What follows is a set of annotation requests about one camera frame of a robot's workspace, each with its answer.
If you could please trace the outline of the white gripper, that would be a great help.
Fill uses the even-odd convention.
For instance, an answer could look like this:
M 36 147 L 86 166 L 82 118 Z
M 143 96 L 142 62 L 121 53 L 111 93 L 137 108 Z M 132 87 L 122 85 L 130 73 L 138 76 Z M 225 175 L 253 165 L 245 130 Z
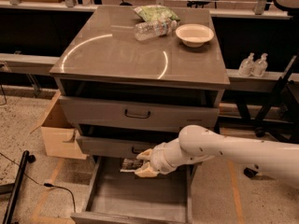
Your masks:
M 154 149 L 147 149 L 139 153 L 138 160 L 147 161 L 135 170 L 139 177 L 156 177 L 158 174 L 167 175 L 179 167 L 180 145 L 175 139 L 168 143 L 161 143 Z

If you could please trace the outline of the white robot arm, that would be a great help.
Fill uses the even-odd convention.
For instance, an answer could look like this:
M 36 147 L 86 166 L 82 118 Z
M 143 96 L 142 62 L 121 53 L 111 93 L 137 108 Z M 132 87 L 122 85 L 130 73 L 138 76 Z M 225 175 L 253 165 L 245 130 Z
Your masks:
M 222 157 L 293 187 L 299 186 L 299 145 L 232 137 L 197 125 L 184 127 L 178 138 L 137 155 L 139 177 L 168 175 L 179 166 Z

